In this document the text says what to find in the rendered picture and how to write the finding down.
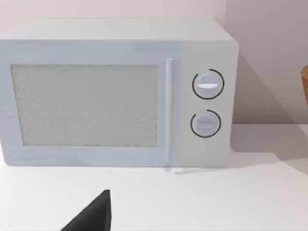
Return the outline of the large pale microwave knob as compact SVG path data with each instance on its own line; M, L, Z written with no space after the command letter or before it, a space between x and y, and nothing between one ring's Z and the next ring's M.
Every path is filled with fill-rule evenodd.
M219 92L220 80L215 74L200 74L194 82L194 87L202 98L212 98Z

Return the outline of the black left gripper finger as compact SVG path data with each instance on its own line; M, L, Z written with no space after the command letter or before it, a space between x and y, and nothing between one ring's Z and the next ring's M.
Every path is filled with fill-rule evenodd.
M111 231L110 190L104 190L60 231Z

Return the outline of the small pale microwave knob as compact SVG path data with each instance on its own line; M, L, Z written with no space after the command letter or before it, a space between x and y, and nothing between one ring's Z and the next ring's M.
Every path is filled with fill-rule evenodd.
M200 136L210 136L216 132L217 121L210 114L197 115L194 120L194 130Z

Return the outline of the pale microwave oven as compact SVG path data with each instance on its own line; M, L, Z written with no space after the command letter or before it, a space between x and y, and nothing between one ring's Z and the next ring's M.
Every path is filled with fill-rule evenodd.
M180 82L174 97L177 138L168 167L223 167L228 161L239 56L238 42L214 20L204 18L46 18L0 33L0 40L149 40L180 44ZM202 98L198 75L215 74L219 92ZM200 136L197 115L210 114L216 132Z

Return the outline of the brown wooden basket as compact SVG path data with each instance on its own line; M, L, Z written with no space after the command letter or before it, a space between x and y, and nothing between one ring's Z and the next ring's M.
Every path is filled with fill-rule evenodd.
M305 65L301 70L301 79L303 85L303 91L305 96L305 101L308 106L308 65Z

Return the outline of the pale microwave door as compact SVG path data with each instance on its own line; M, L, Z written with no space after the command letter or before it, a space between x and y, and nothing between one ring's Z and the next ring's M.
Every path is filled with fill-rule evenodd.
M174 97L180 44L0 40L0 143L10 166L168 167L165 65Z

